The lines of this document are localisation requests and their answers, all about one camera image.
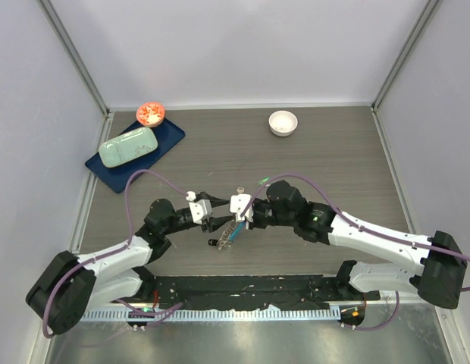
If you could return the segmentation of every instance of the wooden table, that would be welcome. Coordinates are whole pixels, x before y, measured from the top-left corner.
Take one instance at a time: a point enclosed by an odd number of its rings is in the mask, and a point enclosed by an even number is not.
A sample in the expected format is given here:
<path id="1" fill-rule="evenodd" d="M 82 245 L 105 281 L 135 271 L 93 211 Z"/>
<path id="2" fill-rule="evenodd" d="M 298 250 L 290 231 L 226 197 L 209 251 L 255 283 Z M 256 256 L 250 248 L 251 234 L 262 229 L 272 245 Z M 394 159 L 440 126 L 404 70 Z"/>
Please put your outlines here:
<path id="1" fill-rule="evenodd" d="M 268 128 L 276 108 L 169 111 L 166 116 L 186 137 L 153 167 L 184 190 L 229 198 L 237 187 L 255 192 L 264 177 L 295 171 L 324 188 L 343 210 L 383 226 L 406 231 L 406 222 L 378 132 L 368 107 L 289 109 L 299 119 L 293 135 L 280 138 Z M 135 121 L 133 112 L 117 112 L 111 137 Z M 307 200 L 322 202 L 302 181 L 288 179 Z M 150 204 L 167 198 L 174 208 L 186 200 L 153 176 L 144 175 L 130 189 L 137 229 Z M 226 215 L 227 207 L 215 214 Z M 176 244 L 149 267 L 157 275 L 317 274 L 337 272 L 343 260 L 379 262 L 364 253 L 305 242 L 291 228 L 243 231 L 232 247 L 218 251 L 192 229 L 169 236 Z M 97 183 L 83 238 L 82 253 L 127 238 L 124 195 Z"/>

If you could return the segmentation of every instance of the purple cable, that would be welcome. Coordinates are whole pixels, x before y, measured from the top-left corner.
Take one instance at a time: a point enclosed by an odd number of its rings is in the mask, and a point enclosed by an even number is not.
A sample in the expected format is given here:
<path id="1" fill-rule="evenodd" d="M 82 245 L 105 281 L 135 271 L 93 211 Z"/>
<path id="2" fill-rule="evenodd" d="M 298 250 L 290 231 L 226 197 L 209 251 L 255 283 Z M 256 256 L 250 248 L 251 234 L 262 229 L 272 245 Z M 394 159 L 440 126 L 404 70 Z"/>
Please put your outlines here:
<path id="1" fill-rule="evenodd" d="M 144 311 L 140 311 L 138 310 L 137 308 L 129 305 L 129 303 L 125 303 L 125 302 L 121 302 L 123 305 L 131 308 L 132 307 L 132 310 L 138 314 L 143 314 L 144 316 L 148 316 L 148 317 L 153 317 L 155 315 L 153 314 L 149 314 L 147 312 L 144 312 Z M 164 317 L 160 318 L 158 321 L 153 321 L 153 322 L 150 322 L 146 325 L 146 327 L 150 327 L 150 328 L 153 328 L 155 326 L 158 326 L 160 324 L 162 324 L 164 321 L 166 321 L 167 319 L 169 319 L 178 309 L 181 308 L 183 304 L 181 302 L 175 304 L 174 306 L 170 307 L 169 309 L 166 309 L 165 311 L 161 311 L 161 312 L 156 312 L 156 316 L 159 316 L 159 315 L 165 315 Z M 129 331 L 131 329 L 131 327 L 129 328 L 125 328 L 124 330 L 120 330 L 119 332 L 116 332 L 115 334 L 113 334 L 112 336 L 110 337 L 107 337 L 105 340 L 101 341 L 100 343 L 96 343 L 96 344 L 82 344 L 82 345 L 79 345 L 79 347 L 85 347 L 85 348 L 93 348 L 93 347 L 100 347 L 101 345 L 105 344 L 106 342 L 112 340 L 114 337 L 117 337 L 119 336 L 120 334 L 123 334 L 124 332 L 126 331 Z"/>
<path id="2" fill-rule="evenodd" d="M 53 299 L 55 298 L 56 294 L 60 290 L 61 285 L 63 283 L 65 283 L 76 271 L 80 270 L 85 265 L 88 265 L 90 263 L 94 263 L 97 260 L 104 259 L 104 258 L 107 258 L 109 256 L 113 256 L 113 255 L 118 254 L 118 253 L 121 253 L 129 247 L 130 243 L 132 243 L 132 238 L 133 238 L 133 235 L 134 235 L 134 229 L 133 229 L 133 225 L 132 225 L 132 218 L 130 216 L 129 198 L 128 198 L 129 194 L 128 193 L 129 193 L 129 186 L 132 183 L 133 179 L 136 176 L 138 176 L 139 174 L 142 174 L 142 173 L 152 174 L 152 175 L 156 176 L 157 178 L 159 178 L 160 180 L 162 180 L 163 182 L 165 182 L 169 187 L 171 187 L 173 190 L 177 191 L 179 194 L 184 195 L 184 196 L 186 195 L 185 191 L 183 191 L 182 189 L 176 187 L 174 184 L 172 184 L 165 177 L 161 176 L 159 173 L 156 173 L 156 172 L 151 171 L 149 169 L 139 169 L 138 171 L 135 171 L 134 173 L 132 173 L 132 175 L 127 180 L 126 190 L 125 190 L 125 194 L 124 194 L 124 203 L 125 203 L 126 213 L 127 213 L 127 222 L 129 223 L 129 237 L 127 238 L 127 243 L 124 246 L 120 247 L 119 249 L 112 250 L 111 252 L 101 254 L 99 256 L 96 256 L 95 258 L 87 259 L 85 262 L 81 262 L 80 264 L 75 265 L 71 270 L 69 270 L 67 273 L 65 273 L 65 275 L 63 277 L 60 278 L 60 281 L 58 281 L 58 283 L 53 287 L 52 293 L 50 294 L 50 296 L 48 298 L 48 301 L 46 302 L 45 311 L 43 313 L 42 331 L 43 331 L 43 335 L 45 335 L 45 337 L 47 339 L 51 339 L 52 337 L 55 336 L 55 334 L 50 334 L 48 332 L 48 318 L 50 316 L 50 311 L 52 309 Z"/>
<path id="3" fill-rule="evenodd" d="M 181 308 L 183 304 L 181 302 L 177 303 L 176 305 L 172 306 L 170 309 L 166 309 L 165 311 L 163 311 L 162 313 L 163 314 L 166 314 L 167 315 L 163 318 L 160 318 L 158 321 L 154 321 L 154 322 L 151 322 L 151 323 L 148 323 L 146 325 L 146 327 L 150 327 L 150 328 L 153 328 L 155 326 L 159 326 L 161 323 L 163 323 L 164 321 L 166 321 L 167 319 L 169 319 L 178 309 Z M 92 349 L 93 347 L 100 347 L 101 345 L 107 343 L 108 341 L 114 339 L 115 337 L 123 334 L 124 332 L 126 331 L 130 331 L 131 327 L 128 327 L 128 328 L 124 328 L 122 330 L 119 330 L 118 332 L 116 332 L 115 334 L 111 335 L 110 337 L 107 337 L 105 340 L 101 341 L 100 343 L 96 343 L 96 344 L 80 344 L 78 345 L 79 347 L 84 347 L 84 348 L 87 348 L 87 349 Z M 56 358 L 55 358 L 55 361 L 53 362 L 54 364 L 58 364 L 60 362 L 60 359 L 61 359 L 61 356 L 65 350 L 65 348 L 67 347 L 67 345 L 70 343 L 70 340 L 71 340 L 71 336 L 67 336 L 63 342 L 63 344 L 61 345 L 60 347 L 60 350 L 58 351 L 58 353 L 56 354 Z"/>
<path id="4" fill-rule="evenodd" d="M 374 326 L 373 328 L 360 328 L 358 326 L 356 326 L 354 328 L 354 330 L 357 330 L 357 331 L 375 331 L 375 330 L 380 330 L 381 328 L 385 328 L 387 327 L 392 321 L 393 319 L 396 317 L 396 314 L 399 312 L 399 308 L 400 308 L 400 295 L 398 292 L 395 292 L 395 296 L 396 296 L 396 303 L 395 303 L 395 309 L 392 313 L 392 316 L 390 316 L 388 318 L 388 320 L 386 320 L 386 322 L 384 322 L 383 324 L 379 324 L 377 326 Z M 344 324 L 345 327 L 347 328 L 351 328 L 353 329 L 353 326 L 352 325 L 349 325 L 349 324 Z"/>
<path id="5" fill-rule="evenodd" d="M 324 193 L 324 191 L 319 187 L 319 185 L 317 185 L 315 182 L 312 182 L 307 177 L 302 176 L 301 174 L 297 174 L 297 173 L 279 174 L 278 176 L 272 177 L 269 180 L 265 181 L 258 188 L 258 190 L 255 192 L 255 194 L 250 199 L 247 206 L 243 209 L 243 211 L 241 212 L 241 216 L 245 215 L 245 213 L 247 212 L 249 207 L 255 201 L 255 198 L 257 198 L 257 196 L 260 194 L 260 192 L 262 192 L 262 190 L 265 188 L 265 186 L 267 184 L 270 184 L 270 183 L 274 182 L 275 180 L 278 180 L 279 178 L 282 178 L 282 177 L 295 177 L 295 178 L 299 178 L 300 180 L 305 181 L 307 184 L 309 184 L 311 187 L 313 187 L 316 191 L 319 192 L 321 197 L 327 202 L 327 204 L 333 209 L 333 211 L 337 213 L 337 215 L 340 218 L 342 218 L 345 222 L 347 222 L 349 225 L 353 226 L 354 228 L 357 228 L 359 231 L 364 231 L 365 233 L 371 234 L 371 235 L 376 236 L 376 237 L 380 237 L 380 238 L 385 239 L 385 240 L 393 241 L 394 243 L 400 243 L 400 244 L 407 245 L 407 246 L 416 246 L 416 247 L 422 248 L 422 249 L 433 250 L 435 252 L 447 254 L 448 256 L 455 256 L 456 258 L 459 258 L 461 260 L 465 260 L 467 262 L 470 262 L 470 256 L 467 256 L 465 254 L 461 254 L 461 253 L 458 253 L 458 252 L 453 252 L 451 250 L 440 248 L 438 246 L 430 246 L 430 245 L 425 245 L 425 244 L 422 244 L 422 243 L 409 242 L 407 240 L 399 239 L 398 237 L 391 237 L 390 235 L 382 234 L 382 233 L 379 233 L 378 231 L 374 231 L 372 229 L 368 229 L 365 226 L 356 224 L 354 221 L 351 221 L 349 218 L 347 218 L 345 215 L 343 215 L 341 210 L 339 208 L 337 208 L 336 205 L 334 205 L 334 203 L 330 200 L 330 198 L 326 195 L 326 193 Z M 470 291 L 470 286 L 469 287 L 464 287 L 464 288 L 461 289 L 461 292 L 469 292 L 469 291 Z"/>
<path id="6" fill-rule="evenodd" d="M 132 309 L 133 312 L 135 312 L 137 315 L 142 315 L 142 316 L 145 316 L 145 317 L 156 317 L 156 316 L 161 316 L 161 315 L 164 315 L 167 311 L 171 311 L 174 306 L 172 306 L 171 308 L 169 309 L 166 309 L 165 311 L 159 311 L 159 312 L 144 312 L 140 309 L 137 309 L 136 307 L 134 306 L 131 306 L 129 303 L 123 301 L 123 300 L 115 300 L 116 302 L 119 302 L 119 303 L 122 303 L 124 306 L 126 306 L 128 309 Z"/>

